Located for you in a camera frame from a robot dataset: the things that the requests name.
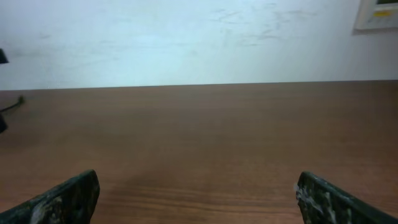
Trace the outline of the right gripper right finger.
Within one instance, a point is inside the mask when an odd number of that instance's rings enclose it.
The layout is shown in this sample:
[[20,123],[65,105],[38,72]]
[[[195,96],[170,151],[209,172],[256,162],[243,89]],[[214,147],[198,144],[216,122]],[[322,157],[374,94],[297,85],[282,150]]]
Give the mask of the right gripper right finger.
[[301,173],[294,190],[305,223],[397,224],[397,218],[308,171]]

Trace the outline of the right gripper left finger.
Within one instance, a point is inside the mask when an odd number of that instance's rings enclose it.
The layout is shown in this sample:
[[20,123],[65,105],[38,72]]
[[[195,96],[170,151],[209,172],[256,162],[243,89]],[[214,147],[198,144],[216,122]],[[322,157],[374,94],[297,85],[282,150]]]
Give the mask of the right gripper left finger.
[[1,213],[2,224],[89,224],[100,195],[96,172],[86,170]]

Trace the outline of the black usb cable micro plug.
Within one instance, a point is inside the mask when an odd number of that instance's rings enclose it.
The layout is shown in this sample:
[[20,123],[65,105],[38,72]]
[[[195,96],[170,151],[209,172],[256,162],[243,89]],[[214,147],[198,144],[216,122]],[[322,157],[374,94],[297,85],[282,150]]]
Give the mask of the black usb cable micro plug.
[[9,110],[11,110],[11,109],[14,109],[14,108],[17,108],[17,107],[23,105],[24,103],[25,103],[25,98],[24,98],[23,95],[20,95],[20,96],[18,97],[18,100],[17,100],[16,103],[14,103],[14,104],[11,105],[11,106],[8,106],[8,107],[6,107],[6,108],[1,109],[0,112],[1,112],[1,113],[5,113],[5,112],[7,112],[7,111],[9,111]]

